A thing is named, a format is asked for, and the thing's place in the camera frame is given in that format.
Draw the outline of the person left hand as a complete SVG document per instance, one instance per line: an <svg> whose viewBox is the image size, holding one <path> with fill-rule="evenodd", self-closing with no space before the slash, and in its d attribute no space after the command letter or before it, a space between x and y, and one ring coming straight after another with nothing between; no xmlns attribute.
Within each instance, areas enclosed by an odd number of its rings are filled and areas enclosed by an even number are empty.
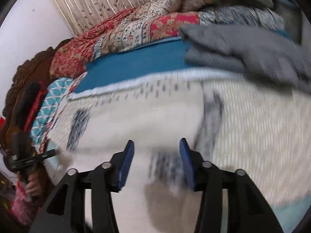
<svg viewBox="0 0 311 233"><path fill-rule="evenodd" d="M42 197L44 194L44 178L39 170L35 170L28 175L26 193L32 197Z"/></svg>

